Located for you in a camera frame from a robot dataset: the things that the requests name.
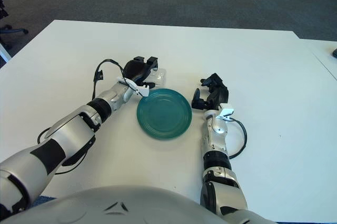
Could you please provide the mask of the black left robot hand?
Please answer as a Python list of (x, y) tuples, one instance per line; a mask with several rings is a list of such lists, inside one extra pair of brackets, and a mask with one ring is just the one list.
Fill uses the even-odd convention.
[(155, 83), (146, 82), (145, 79), (150, 75), (151, 70), (158, 68), (158, 62), (156, 57), (150, 57), (146, 62), (144, 57), (134, 57), (129, 61), (123, 69), (124, 77), (132, 80), (138, 86), (148, 86), (149, 89), (155, 87)]

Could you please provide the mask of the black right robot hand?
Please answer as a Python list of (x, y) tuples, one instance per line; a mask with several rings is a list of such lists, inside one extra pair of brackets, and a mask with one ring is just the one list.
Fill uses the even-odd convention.
[(209, 89), (206, 100), (200, 98), (200, 89), (195, 90), (191, 107), (199, 110), (218, 110), (221, 103), (228, 103), (229, 90), (218, 74), (214, 73), (206, 79), (200, 79), (201, 86)]

